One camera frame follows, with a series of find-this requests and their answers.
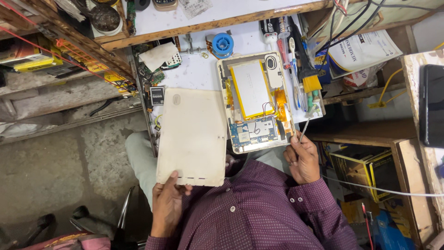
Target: yellow brush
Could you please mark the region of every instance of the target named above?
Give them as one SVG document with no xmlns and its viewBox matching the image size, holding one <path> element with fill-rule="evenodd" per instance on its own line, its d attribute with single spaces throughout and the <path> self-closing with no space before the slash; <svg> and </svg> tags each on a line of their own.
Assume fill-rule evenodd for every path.
<svg viewBox="0 0 444 250">
<path fill-rule="evenodd" d="M 304 83 L 304 92 L 308 93 L 314 90 L 322 89 L 319 79 L 317 78 L 318 70 L 315 69 L 308 61 L 307 54 L 304 50 L 304 45 L 302 45 L 302 37 L 299 29 L 294 24 L 293 18 L 290 17 L 289 22 L 293 30 L 294 41 L 301 59 L 302 69 L 299 73 L 299 79 L 302 79 L 302 82 Z"/>
</svg>

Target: hand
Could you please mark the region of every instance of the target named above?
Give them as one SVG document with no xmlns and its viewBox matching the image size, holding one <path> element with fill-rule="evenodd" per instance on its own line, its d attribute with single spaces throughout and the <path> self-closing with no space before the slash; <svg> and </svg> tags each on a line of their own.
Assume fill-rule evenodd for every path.
<svg viewBox="0 0 444 250">
<path fill-rule="evenodd" d="M 298 137 L 301 135 L 300 131 L 296 131 L 296 135 L 291 137 L 291 144 L 284 151 L 284 157 L 290 165 L 291 175 L 299 185 L 321 178 L 316 146 L 305 135 L 300 143 Z"/>
<path fill-rule="evenodd" d="M 153 187 L 153 226 L 152 237 L 171 237 L 182 215 L 182 195 L 190 195 L 190 185 L 176 185 L 178 172 L 173 171 L 165 184 L 156 183 Z"/>
</svg>

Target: knee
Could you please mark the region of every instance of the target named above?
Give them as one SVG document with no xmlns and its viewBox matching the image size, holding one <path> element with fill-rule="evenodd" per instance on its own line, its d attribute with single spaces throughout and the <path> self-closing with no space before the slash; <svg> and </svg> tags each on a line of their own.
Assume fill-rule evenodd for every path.
<svg viewBox="0 0 444 250">
<path fill-rule="evenodd" d="M 128 148 L 130 148 L 132 145 L 140 145 L 144 141 L 149 140 L 149 137 L 150 136 L 148 135 L 147 130 L 134 132 L 128 136 L 127 140 L 125 141 L 125 147 L 128 150 Z"/>
</svg>

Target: phone battery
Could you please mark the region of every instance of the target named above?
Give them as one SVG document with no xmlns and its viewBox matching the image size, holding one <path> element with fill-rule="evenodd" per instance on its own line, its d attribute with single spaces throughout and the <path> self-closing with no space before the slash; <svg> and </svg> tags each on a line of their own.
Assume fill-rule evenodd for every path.
<svg viewBox="0 0 444 250">
<path fill-rule="evenodd" d="M 163 93 L 163 86 L 150 87 L 152 106 L 163 105 L 163 99 L 165 98 Z"/>
</svg>

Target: gray pants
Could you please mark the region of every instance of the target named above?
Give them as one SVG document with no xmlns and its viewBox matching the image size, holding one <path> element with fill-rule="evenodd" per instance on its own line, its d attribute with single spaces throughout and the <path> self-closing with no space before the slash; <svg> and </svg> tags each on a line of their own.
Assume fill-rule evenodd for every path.
<svg viewBox="0 0 444 250">
<path fill-rule="evenodd" d="M 156 184 L 157 158 L 154 158 L 153 156 L 148 131 L 145 130 L 132 133 L 128 136 L 125 146 L 134 174 L 139 180 L 140 187 L 148 198 L 150 207 L 152 207 L 152 189 Z M 284 150 L 285 146 L 280 146 L 255 151 L 248 154 L 247 160 L 254 159 L 263 162 L 291 176 L 288 163 L 282 154 Z"/>
</svg>

